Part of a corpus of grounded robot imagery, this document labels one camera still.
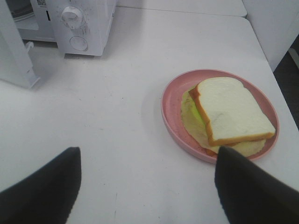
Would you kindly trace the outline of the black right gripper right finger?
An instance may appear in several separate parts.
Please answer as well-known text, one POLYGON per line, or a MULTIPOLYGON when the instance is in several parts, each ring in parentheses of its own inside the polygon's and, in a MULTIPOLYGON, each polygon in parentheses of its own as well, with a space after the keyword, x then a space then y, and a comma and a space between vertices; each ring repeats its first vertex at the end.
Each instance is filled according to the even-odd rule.
POLYGON ((215 177, 231 224, 297 224, 299 193, 230 147, 221 146, 215 177))

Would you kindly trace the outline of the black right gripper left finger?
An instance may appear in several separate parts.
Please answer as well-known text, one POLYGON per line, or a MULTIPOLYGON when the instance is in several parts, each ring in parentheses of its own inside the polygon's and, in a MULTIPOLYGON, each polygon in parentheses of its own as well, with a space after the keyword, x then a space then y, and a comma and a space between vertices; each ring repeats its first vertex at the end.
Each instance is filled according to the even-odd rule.
POLYGON ((69 147, 0 193, 2 224, 65 224, 81 186, 81 153, 69 147))

